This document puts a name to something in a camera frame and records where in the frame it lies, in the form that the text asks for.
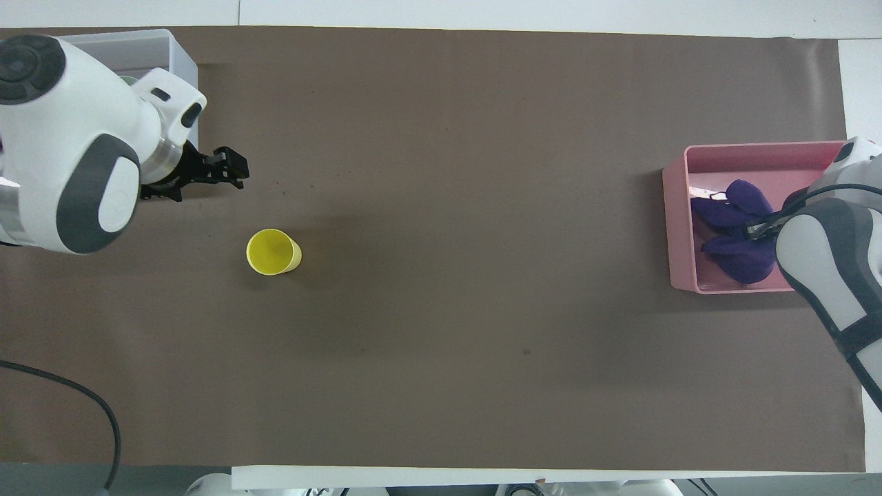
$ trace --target brown table surface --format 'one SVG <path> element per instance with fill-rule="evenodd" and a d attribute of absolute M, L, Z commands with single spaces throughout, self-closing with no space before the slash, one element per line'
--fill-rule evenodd
<path fill-rule="evenodd" d="M 671 288 L 662 206 L 688 145 L 843 139 L 835 41 L 173 32 L 245 189 L 0 257 L 0 356 L 103 395 L 124 463 L 863 470 L 809 306 Z M 294 273 L 246 264 L 264 227 Z M 0 459 L 109 454 L 87 399 L 0 372 Z"/>

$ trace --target purple fabric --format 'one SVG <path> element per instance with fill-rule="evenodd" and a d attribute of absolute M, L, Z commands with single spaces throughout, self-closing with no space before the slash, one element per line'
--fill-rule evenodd
<path fill-rule="evenodd" d="M 774 238 L 748 239 L 744 227 L 774 212 L 766 196 L 738 179 L 726 189 L 727 199 L 693 198 L 692 210 L 721 234 L 701 246 L 726 275 L 742 284 L 766 279 L 775 264 Z"/>

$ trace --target pink bin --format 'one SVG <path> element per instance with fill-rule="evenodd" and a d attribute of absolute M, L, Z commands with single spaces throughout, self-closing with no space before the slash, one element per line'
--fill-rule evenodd
<path fill-rule="evenodd" d="M 736 179 L 750 181 L 780 209 L 791 192 L 821 176 L 842 141 L 698 145 L 662 172 L 668 226 L 670 283 L 700 294 L 792 291 L 778 267 L 761 282 L 742 284 L 725 275 L 701 245 L 717 236 L 700 219 L 693 221 L 689 198 L 725 192 Z"/>

